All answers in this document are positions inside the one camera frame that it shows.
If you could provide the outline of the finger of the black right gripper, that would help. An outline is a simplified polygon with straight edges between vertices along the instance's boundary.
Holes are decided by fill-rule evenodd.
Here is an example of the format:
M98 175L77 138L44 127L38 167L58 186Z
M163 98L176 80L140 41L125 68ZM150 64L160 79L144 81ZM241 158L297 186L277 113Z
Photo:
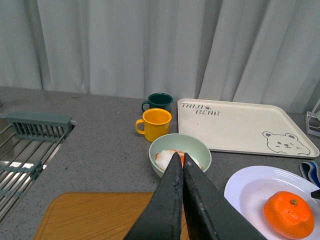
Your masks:
M312 192L310 193L310 196L311 196L313 199L320 199L320 189L315 190L315 191L312 191Z

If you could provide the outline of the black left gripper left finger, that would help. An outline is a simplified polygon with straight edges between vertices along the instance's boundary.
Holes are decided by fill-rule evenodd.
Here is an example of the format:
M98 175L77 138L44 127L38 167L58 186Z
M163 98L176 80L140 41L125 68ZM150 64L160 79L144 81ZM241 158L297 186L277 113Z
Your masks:
M148 205L125 240L179 240L182 232L184 173L174 153Z

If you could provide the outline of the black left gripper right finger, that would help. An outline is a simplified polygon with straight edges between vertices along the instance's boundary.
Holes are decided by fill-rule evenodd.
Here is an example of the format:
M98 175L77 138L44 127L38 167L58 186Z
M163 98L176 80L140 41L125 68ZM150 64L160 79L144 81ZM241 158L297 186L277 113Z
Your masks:
M183 207L190 240L264 240L186 153Z

